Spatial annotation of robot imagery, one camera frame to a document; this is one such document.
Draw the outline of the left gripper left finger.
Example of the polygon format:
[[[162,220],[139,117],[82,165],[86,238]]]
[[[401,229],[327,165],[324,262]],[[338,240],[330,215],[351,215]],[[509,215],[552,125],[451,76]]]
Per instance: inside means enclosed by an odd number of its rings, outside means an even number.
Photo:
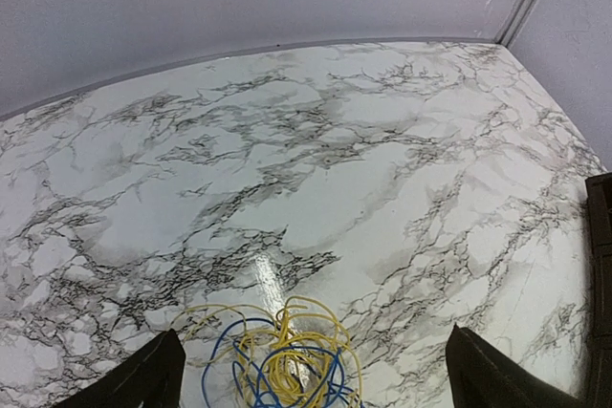
[[[94,384],[60,401],[63,408],[177,407],[186,352],[172,329],[159,333]]]

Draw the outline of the black three-compartment bin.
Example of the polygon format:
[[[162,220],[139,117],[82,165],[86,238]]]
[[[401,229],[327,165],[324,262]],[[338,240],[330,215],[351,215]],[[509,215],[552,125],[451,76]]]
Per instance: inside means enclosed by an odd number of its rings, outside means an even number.
[[[593,316],[588,400],[611,406],[611,173],[586,181],[593,262]]]

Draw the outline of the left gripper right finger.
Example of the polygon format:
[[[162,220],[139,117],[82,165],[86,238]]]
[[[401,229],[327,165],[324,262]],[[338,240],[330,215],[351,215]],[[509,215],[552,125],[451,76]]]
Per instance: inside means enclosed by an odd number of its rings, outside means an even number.
[[[584,402],[525,371],[466,327],[454,326],[445,348],[455,407],[567,408]]]

